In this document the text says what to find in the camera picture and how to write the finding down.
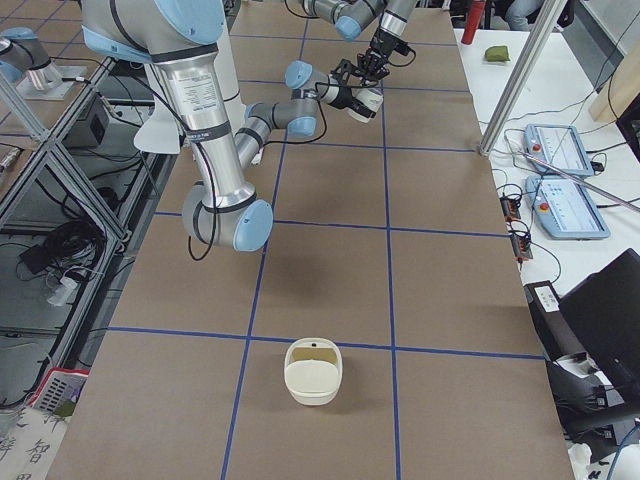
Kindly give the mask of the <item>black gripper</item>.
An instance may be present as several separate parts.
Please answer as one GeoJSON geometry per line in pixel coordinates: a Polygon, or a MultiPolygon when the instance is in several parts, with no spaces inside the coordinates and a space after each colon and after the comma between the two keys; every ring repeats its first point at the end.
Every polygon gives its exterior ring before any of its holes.
{"type": "Polygon", "coordinates": [[[328,74],[329,83],[332,85],[334,98],[329,104],[336,109],[351,109],[357,111],[360,102],[354,96],[349,86],[349,79],[353,73],[354,65],[350,60],[342,59],[338,65],[328,74]]]}
{"type": "MultiPolygon", "coordinates": [[[[371,39],[368,50],[369,59],[371,60],[371,64],[373,64],[373,78],[375,80],[382,80],[390,73],[387,65],[389,63],[390,56],[394,52],[406,57],[410,52],[410,47],[408,43],[400,37],[397,37],[383,29],[377,29],[371,39]]],[[[356,64],[353,67],[353,75],[357,77],[361,83],[373,82],[365,54],[358,53],[356,55],[356,64]]]]}

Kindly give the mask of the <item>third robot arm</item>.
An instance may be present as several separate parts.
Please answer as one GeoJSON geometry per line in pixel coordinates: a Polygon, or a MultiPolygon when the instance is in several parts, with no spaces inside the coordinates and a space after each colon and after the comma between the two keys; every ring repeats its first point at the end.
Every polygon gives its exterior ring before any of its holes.
{"type": "Polygon", "coordinates": [[[62,74],[45,50],[36,33],[28,27],[1,32],[1,74],[15,84],[27,77],[41,92],[62,84],[62,74]]]}

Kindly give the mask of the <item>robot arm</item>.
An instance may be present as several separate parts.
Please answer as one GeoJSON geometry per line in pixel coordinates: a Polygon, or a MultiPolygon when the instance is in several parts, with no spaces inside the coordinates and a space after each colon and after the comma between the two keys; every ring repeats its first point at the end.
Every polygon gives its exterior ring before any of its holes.
{"type": "Polygon", "coordinates": [[[342,60],[333,74],[347,80],[350,76],[360,79],[362,85],[375,85],[389,74],[388,65],[402,68],[405,64],[393,63],[394,52],[407,57],[415,51],[402,38],[409,18],[417,2],[391,1],[299,1],[306,14],[331,23],[345,41],[356,40],[371,24],[376,25],[369,47],[357,55],[357,63],[342,60]]]}
{"type": "Polygon", "coordinates": [[[374,114],[344,83],[296,61],[285,77],[291,99],[250,106],[244,125],[234,130],[214,66],[225,31],[221,2],[84,1],[81,11],[90,49],[157,73],[156,98],[186,135],[202,176],[184,202],[183,225],[208,246],[252,252],[268,240],[272,207],[243,171],[272,131],[313,135],[322,102],[347,108],[359,120],[374,114]]]}

